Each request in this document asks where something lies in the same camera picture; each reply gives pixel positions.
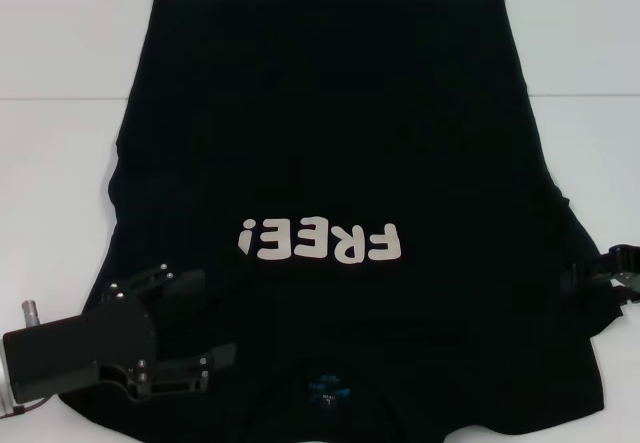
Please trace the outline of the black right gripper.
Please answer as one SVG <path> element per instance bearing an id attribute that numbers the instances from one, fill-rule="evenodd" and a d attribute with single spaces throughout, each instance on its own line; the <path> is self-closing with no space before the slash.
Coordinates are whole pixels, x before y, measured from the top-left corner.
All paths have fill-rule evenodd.
<path id="1" fill-rule="evenodd" d="M 620 307 L 638 304 L 639 247 L 620 244 L 609 249 L 609 255 L 601 255 L 590 261 L 574 263 L 561 275 L 560 289 L 563 293 L 578 293 L 589 288 L 616 280 L 621 284 L 610 284 Z"/>

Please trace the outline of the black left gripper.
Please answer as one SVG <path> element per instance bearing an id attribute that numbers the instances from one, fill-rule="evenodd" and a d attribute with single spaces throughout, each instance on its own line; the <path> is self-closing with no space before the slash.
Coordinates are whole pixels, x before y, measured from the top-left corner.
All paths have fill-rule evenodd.
<path id="1" fill-rule="evenodd" d="M 227 343 L 182 359 L 157 361 L 154 324 L 146 308 L 169 299 L 199 298 L 203 270 L 174 272 L 166 263 L 112 284 L 92 310 L 2 337 L 12 396 L 29 403 L 99 383 L 137 396 L 203 393 L 230 369 L 237 345 Z"/>

